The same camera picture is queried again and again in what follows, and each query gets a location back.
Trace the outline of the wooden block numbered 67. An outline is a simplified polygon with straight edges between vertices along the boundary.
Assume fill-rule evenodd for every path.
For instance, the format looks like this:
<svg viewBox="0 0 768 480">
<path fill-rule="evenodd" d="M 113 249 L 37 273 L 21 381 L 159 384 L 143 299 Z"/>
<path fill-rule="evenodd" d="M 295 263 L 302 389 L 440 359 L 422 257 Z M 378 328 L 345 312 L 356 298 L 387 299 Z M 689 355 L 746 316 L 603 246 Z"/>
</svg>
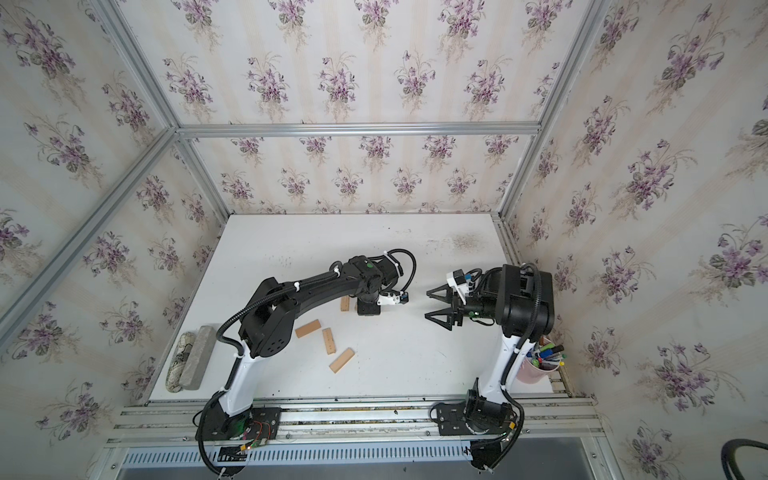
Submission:
<svg viewBox="0 0 768 480">
<path fill-rule="evenodd" d="M 322 328 L 321 322 L 319 320 L 313 320 L 305 325 L 302 325 L 301 327 L 297 328 L 295 330 L 295 334 L 297 338 L 303 338 L 315 331 L 318 331 Z"/>
</svg>

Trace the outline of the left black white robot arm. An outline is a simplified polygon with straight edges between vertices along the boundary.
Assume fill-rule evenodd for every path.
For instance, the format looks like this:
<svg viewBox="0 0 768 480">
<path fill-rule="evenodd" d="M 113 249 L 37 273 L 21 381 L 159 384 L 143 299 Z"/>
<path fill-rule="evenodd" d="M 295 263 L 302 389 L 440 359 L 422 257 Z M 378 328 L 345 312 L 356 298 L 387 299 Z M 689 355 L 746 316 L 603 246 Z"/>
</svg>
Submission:
<svg viewBox="0 0 768 480">
<path fill-rule="evenodd" d="M 395 248 L 381 255 L 357 255 L 336 261 L 321 274 L 305 279 L 261 282 L 246 306 L 216 331 L 216 341 L 236 349 L 224 386 L 215 392 L 197 418 L 195 440 L 244 438 L 250 424 L 259 364 L 284 350 L 294 335 L 295 321 L 312 309 L 344 297 L 356 301 L 360 316 L 377 316 L 388 305 L 409 301 L 408 288 L 417 271 L 415 255 Z"/>
</svg>

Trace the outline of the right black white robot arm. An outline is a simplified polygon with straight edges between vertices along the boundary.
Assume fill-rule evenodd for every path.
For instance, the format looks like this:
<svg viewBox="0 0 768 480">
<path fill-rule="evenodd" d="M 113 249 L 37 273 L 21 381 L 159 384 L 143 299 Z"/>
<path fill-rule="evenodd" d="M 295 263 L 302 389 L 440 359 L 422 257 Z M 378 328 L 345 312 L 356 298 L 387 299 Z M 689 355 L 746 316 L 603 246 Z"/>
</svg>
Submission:
<svg viewBox="0 0 768 480">
<path fill-rule="evenodd" d="M 513 409 L 512 384 L 554 325 L 552 276 L 530 263 L 459 269 L 426 295 L 446 305 L 426 313 L 426 320 L 448 331 L 468 320 L 500 332 L 488 368 L 467 392 L 462 416 L 476 423 L 504 421 Z"/>
</svg>

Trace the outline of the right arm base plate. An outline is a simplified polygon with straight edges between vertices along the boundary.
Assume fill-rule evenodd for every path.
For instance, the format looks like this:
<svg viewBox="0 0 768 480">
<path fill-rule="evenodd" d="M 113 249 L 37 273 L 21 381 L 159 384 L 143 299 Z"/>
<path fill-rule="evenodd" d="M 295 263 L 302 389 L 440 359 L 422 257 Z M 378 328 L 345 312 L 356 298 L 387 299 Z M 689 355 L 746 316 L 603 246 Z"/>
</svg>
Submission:
<svg viewBox="0 0 768 480">
<path fill-rule="evenodd" d="M 429 419 L 440 436 L 472 435 L 467 454 L 480 471 L 494 471 L 522 432 L 524 415 L 519 404 L 495 403 L 485 397 L 433 404 Z"/>
</svg>

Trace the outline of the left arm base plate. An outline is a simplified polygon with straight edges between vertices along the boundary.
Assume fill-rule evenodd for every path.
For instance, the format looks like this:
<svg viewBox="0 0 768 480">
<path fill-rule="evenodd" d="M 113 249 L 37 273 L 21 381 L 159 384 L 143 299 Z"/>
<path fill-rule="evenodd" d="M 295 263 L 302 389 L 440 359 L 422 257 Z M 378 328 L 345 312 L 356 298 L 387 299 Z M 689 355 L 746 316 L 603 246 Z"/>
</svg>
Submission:
<svg viewBox="0 0 768 480">
<path fill-rule="evenodd" d="M 205 448 L 211 446 L 209 458 L 214 465 L 242 462 L 250 449 L 276 439 L 282 413 L 279 407 L 252 407 L 230 417 L 216 404 L 193 416 L 195 440 Z"/>
</svg>

